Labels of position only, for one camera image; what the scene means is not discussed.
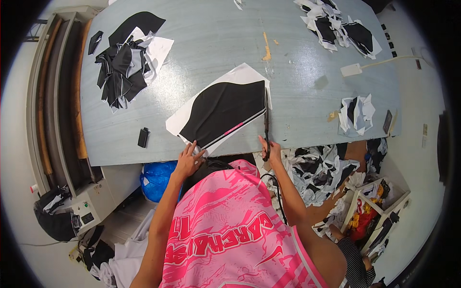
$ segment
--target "black scissors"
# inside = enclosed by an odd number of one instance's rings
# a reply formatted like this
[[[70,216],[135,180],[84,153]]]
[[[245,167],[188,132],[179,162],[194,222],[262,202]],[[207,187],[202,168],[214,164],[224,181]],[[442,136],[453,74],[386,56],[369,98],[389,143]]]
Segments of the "black scissors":
[[[269,99],[267,97],[267,88],[266,92],[264,93],[264,106],[266,107],[266,112],[264,113],[264,133],[266,134],[266,137],[264,140],[267,143],[267,151],[263,160],[264,162],[267,162],[269,156],[271,155],[271,144],[269,143]]]

